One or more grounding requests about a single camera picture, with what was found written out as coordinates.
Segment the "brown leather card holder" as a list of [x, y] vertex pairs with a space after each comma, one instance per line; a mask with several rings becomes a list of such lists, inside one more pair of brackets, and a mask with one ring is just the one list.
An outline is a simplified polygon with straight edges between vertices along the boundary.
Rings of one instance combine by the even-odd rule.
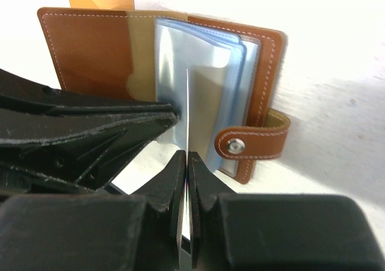
[[235, 179], [247, 183], [257, 160], [281, 156], [290, 120], [269, 106], [285, 45], [277, 30], [164, 10], [43, 7], [37, 12], [63, 90], [104, 98], [155, 100], [155, 19], [164, 17], [261, 43], [245, 123], [222, 128], [216, 154], [238, 162]]

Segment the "gold card magnetic stripe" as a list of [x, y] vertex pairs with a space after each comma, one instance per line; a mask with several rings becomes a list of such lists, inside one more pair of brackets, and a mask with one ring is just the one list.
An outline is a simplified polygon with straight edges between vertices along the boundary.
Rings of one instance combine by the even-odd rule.
[[183, 211], [183, 222], [182, 222], [182, 236], [185, 237], [187, 240], [191, 240], [191, 223], [190, 223], [190, 207], [189, 207], [189, 184], [188, 184], [188, 157], [189, 157], [189, 111], [190, 111], [190, 71], [187, 68], [185, 71], [186, 75], [186, 98], [185, 98], [185, 105], [183, 108], [183, 114], [185, 115], [184, 118], [184, 131], [185, 131], [185, 197], [184, 197], [184, 211]]

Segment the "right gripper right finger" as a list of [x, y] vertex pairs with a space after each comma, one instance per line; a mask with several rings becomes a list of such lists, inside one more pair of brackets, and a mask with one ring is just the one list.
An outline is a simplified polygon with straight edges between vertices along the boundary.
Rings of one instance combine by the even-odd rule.
[[340, 195], [238, 194], [188, 155], [195, 270], [383, 270], [362, 209]]

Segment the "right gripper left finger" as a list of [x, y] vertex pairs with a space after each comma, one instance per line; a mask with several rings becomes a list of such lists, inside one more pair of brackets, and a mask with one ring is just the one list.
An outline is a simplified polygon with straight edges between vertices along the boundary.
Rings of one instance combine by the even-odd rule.
[[1, 205], [2, 270], [176, 270], [186, 153], [131, 195], [17, 195]]

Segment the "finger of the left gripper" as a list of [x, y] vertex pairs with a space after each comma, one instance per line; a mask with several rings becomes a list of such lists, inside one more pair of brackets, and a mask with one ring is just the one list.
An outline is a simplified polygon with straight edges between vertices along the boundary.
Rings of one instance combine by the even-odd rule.
[[48, 116], [157, 112], [177, 115], [170, 104], [101, 98], [53, 89], [3, 69], [1, 108]]
[[1, 110], [1, 192], [95, 192], [176, 121], [171, 110], [79, 116]]

